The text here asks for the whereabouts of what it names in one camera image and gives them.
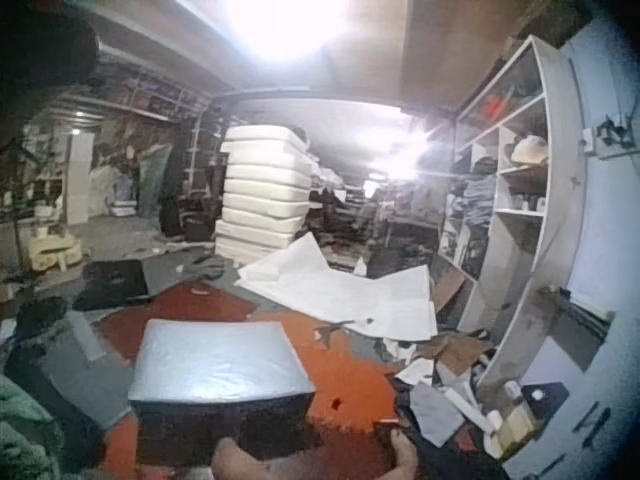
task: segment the cardboard piece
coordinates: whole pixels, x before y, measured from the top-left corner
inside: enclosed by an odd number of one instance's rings
[[[478,340],[461,333],[442,333],[431,338],[416,350],[417,355],[444,363],[451,372],[463,375],[480,355],[493,348],[491,342]]]

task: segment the shelving unit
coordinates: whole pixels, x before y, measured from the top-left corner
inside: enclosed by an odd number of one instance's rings
[[[527,371],[555,312],[537,292],[566,285],[571,272],[584,204],[581,125],[568,60],[535,37],[458,117],[452,173],[464,182],[479,159],[497,162],[486,251],[458,325],[487,328],[498,345],[479,380],[481,395]],[[546,158],[515,163],[516,146],[530,135],[544,139]],[[447,202],[440,254],[465,270],[467,212],[455,208],[456,198]]]

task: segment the fabric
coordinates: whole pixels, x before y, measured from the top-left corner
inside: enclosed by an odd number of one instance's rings
[[[59,478],[62,430],[49,413],[0,375],[0,470],[12,480]]]
[[[151,218],[158,213],[158,199],[172,145],[149,149],[140,158],[140,193],[138,215]]]

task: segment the orange floor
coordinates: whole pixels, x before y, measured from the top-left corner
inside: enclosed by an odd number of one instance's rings
[[[134,359],[149,318],[241,321],[253,310],[248,302],[219,290],[199,296],[191,288],[191,284],[180,284],[149,306],[118,312],[105,320],[102,330],[125,357]],[[332,334],[327,350],[314,340],[314,329],[323,324],[300,313],[256,314],[251,321],[281,322],[316,386],[308,419],[320,435],[321,446],[272,461],[272,469],[281,478],[309,480],[370,480],[381,475],[388,462],[373,437],[373,422],[394,418],[395,393],[385,378],[394,367],[353,356],[343,332]],[[103,469],[117,480],[169,478],[168,468],[136,464],[137,432],[134,414],[111,429]]]

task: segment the paper scrap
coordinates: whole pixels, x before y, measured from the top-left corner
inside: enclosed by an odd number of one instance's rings
[[[396,378],[402,380],[408,385],[417,385],[424,382],[431,385],[431,377],[433,376],[433,360],[426,358],[416,358],[411,365],[396,375]]]
[[[377,280],[333,270],[313,235],[238,271],[237,285],[292,310],[330,323],[371,318],[347,325],[362,335],[401,341],[423,341],[437,333],[429,301],[426,266],[403,270]]]
[[[338,200],[344,203],[347,200],[347,191],[346,190],[334,190],[333,194],[336,196]]]
[[[5,340],[8,340],[13,336],[13,333],[16,331],[16,319],[15,318],[5,318],[2,320],[2,324],[0,324],[0,343],[4,343]]]
[[[364,263],[364,259],[360,257],[356,263],[356,267],[353,269],[353,274],[359,277],[367,276],[367,264]]]
[[[418,383],[409,397],[420,434],[438,448],[464,423],[464,418],[453,403],[429,385]]]

